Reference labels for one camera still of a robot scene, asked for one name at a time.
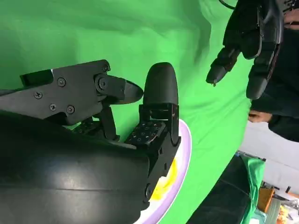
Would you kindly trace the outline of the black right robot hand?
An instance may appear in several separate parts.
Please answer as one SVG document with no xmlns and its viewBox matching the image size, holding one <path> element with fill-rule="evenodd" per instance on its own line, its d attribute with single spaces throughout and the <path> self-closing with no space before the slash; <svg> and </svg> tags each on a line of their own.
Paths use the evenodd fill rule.
<svg viewBox="0 0 299 224">
<path fill-rule="evenodd" d="M 22 75 L 0 92 L 3 224 L 132 224 L 181 142 L 168 62 L 141 88 L 106 60 Z"/>
</svg>

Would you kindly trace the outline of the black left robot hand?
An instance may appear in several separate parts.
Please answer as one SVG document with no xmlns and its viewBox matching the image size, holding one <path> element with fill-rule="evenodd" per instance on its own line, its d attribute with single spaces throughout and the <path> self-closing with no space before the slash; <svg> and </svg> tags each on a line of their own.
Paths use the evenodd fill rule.
<svg viewBox="0 0 299 224">
<path fill-rule="evenodd" d="M 284 35 L 284 16 L 275 0 L 239 0 L 228 20 L 223 48 L 212 62 L 206 82 L 216 85 L 232 70 L 240 54 L 254 64 L 247 98 L 263 94 L 277 61 Z"/>
</svg>

